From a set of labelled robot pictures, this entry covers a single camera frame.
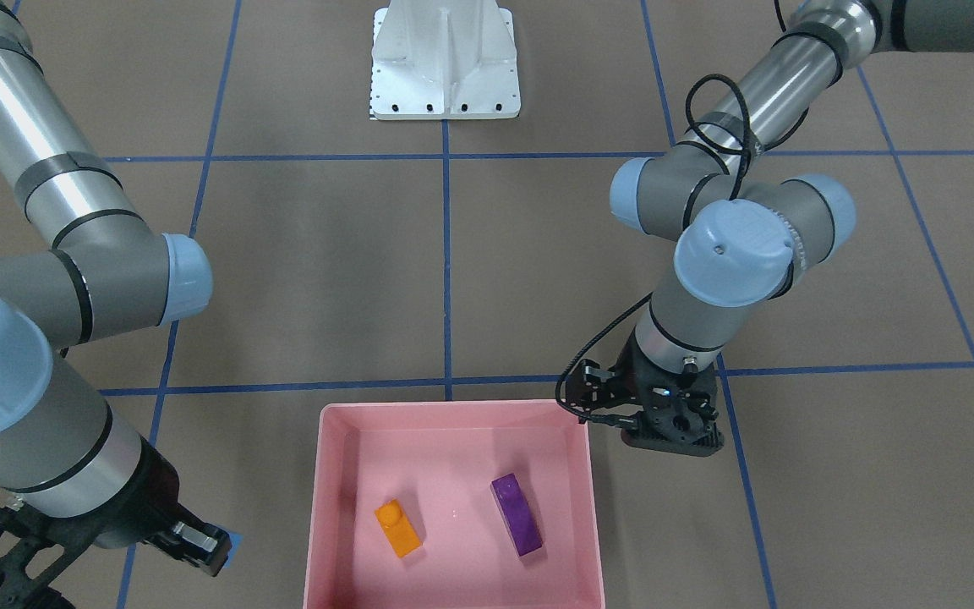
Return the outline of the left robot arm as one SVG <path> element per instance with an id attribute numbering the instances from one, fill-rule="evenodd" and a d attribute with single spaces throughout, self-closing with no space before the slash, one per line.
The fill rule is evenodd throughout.
<path id="1" fill-rule="evenodd" d="M 706 458 L 724 444 L 715 362 L 753 310 L 787 294 L 851 237 L 856 205 L 842 184 L 804 174 L 747 177 L 784 144 L 843 74 L 881 52 L 974 53 L 974 1 L 804 1 L 741 80 L 663 156 L 633 158 L 610 186 L 615 219 L 674 253 L 612 366 L 578 351 L 554 400 L 581 424 L 610 425 L 627 446 Z"/>

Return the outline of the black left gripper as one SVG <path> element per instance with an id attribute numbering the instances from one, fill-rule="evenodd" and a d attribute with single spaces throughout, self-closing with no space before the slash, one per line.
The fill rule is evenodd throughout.
<path id="1" fill-rule="evenodd" d="M 707 458 L 725 443 L 719 429 L 722 347 L 681 346 L 656 326 L 637 326 L 608 367 L 580 350 L 566 366 L 566 411 L 580 423 L 619 429 L 629 447 Z"/>

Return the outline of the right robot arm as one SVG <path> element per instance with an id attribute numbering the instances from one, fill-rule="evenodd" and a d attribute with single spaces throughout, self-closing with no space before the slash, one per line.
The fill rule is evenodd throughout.
<path id="1" fill-rule="evenodd" d="M 67 608 L 52 583 L 93 546 L 150 545 L 216 577 L 232 537 L 179 502 L 177 470 L 64 358 L 197 315 L 211 266 L 196 240 L 150 230 L 3 3 L 0 171 L 49 245 L 0 258 L 0 608 Z"/>

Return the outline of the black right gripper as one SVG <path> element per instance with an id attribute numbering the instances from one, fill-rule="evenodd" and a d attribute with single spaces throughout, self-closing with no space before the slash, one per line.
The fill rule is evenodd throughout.
<path id="1" fill-rule="evenodd" d="M 127 485 L 101 507 L 52 518 L 31 505 L 0 507 L 0 608 L 71 608 L 51 587 L 90 547 L 150 544 L 170 558 L 217 577 L 227 530 L 200 523 L 178 502 L 177 470 L 147 441 Z"/>

